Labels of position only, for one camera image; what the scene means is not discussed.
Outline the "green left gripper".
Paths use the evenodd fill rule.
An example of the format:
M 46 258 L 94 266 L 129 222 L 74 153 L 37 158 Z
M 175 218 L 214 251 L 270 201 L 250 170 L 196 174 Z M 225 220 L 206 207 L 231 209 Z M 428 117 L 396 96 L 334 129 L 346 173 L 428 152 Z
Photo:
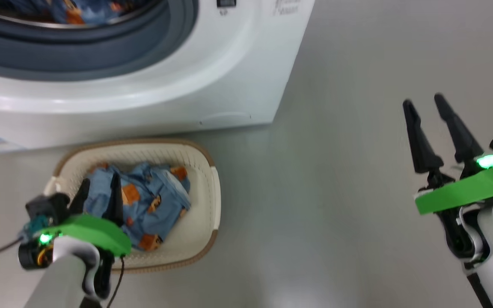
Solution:
M 110 187 L 109 220 L 92 215 L 74 215 L 67 218 L 60 225 L 43 228 L 37 237 L 37 241 L 41 245 L 47 245 L 57 237 L 68 236 L 108 250 L 115 257 L 128 256 L 131 253 L 132 244 L 129 236 L 120 228 L 125 221 L 123 219 L 121 177 L 118 173 L 112 175 Z M 70 214 L 83 213 L 89 190 L 90 180 L 84 178 L 69 205 Z

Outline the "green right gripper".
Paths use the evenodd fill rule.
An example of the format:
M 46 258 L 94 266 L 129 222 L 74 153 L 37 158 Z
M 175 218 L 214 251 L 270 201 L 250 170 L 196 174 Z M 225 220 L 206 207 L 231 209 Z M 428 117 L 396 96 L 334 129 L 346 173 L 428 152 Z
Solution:
M 481 156 L 484 151 L 464 124 L 459 115 L 453 110 L 448 100 L 441 94 L 434 95 L 441 119 L 446 123 L 455 153 L 457 163 L 464 163 Z M 411 100 L 403 102 L 403 111 L 407 126 L 407 136 L 413 161 L 413 169 L 417 174 L 424 174 L 444 166 L 443 160 L 436 155 L 426 134 L 421 127 L 421 118 Z M 461 179 L 444 187 L 423 190 L 414 195 L 414 201 L 419 214 L 441 212 L 446 209 L 458 208 L 477 203 L 493 197 L 493 156 L 482 156 L 477 159 L 477 166 L 483 169 L 479 173 Z

